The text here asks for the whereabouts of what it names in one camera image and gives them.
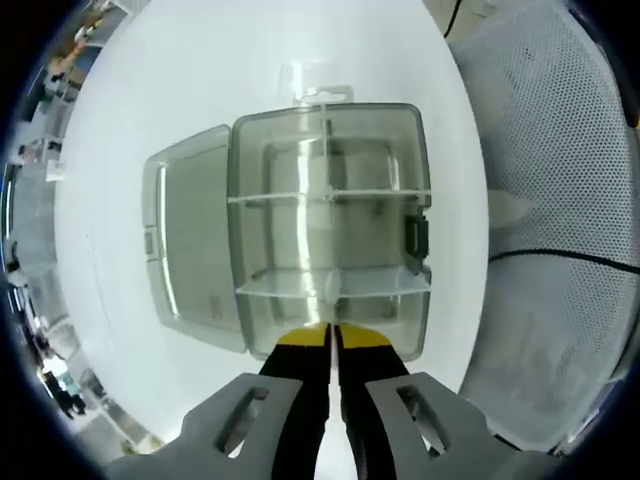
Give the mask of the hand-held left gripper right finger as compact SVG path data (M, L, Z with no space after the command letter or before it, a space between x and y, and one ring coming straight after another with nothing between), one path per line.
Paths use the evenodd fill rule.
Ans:
M548 454L494 436L484 414L427 373L407 371L381 333L334 329L341 415L361 479L546 479Z

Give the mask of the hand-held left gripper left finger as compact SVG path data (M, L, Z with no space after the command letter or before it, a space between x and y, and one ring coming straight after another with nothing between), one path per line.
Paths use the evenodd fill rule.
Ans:
M329 416L332 329L282 336L260 371L244 373L189 411L151 454L105 467L109 479L311 479Z

